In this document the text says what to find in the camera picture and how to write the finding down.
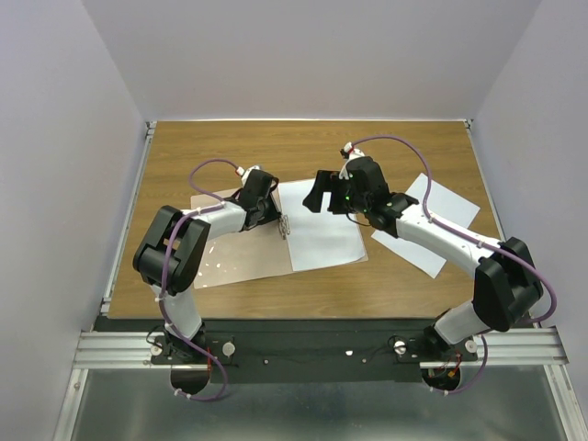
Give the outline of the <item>metal folder clip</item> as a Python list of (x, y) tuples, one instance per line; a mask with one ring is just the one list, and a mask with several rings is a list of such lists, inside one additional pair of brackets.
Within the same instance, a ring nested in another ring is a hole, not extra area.
[(279, 216), (277, 227), (282, 239), (286, 240), (290, 235), (290, 225), (286, 214), (281, 214)]

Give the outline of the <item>beige paper folder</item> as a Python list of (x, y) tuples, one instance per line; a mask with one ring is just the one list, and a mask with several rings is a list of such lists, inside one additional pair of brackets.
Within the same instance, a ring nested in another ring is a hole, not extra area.
[(208, 241), (193, 287), (211, 288), (294, 272), (287, 239), (282, 239), (273, 221)]

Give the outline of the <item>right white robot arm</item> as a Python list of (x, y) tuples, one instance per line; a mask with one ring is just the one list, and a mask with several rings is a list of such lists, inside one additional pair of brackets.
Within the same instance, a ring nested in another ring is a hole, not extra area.
[(420, 245), (472, 278), (472, 299), (442, 313), (424, 332), (424, 352), (435, 360), (474, 334), (510, 330), (543, 295), (523, 241), (500, 242), (425, 211), (422, 200), (390, 191), (369, 156), (348, 160), (340, 171), (318, 171), (302, 204), (318, 213), (325, 194), (332, 214), (361, 214), (375, 230)]

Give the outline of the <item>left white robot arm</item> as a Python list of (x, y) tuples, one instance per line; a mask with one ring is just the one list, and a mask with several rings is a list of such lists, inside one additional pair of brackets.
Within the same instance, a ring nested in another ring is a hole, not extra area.
[(238, 168), (237, 173), (242, 186), (228, 197), (215, 194), (214, 205), (188, 210), (160, 207), (132, 258), (133, 269), (153, 290), (165, 330), (175, 336), (173, 353), (185, 363), (197, 361), (204, 349), (198, 335), (203, 320), (191, 286), (207, 242), (282, 217), (273, 196), (277, 177), (257, 165)]

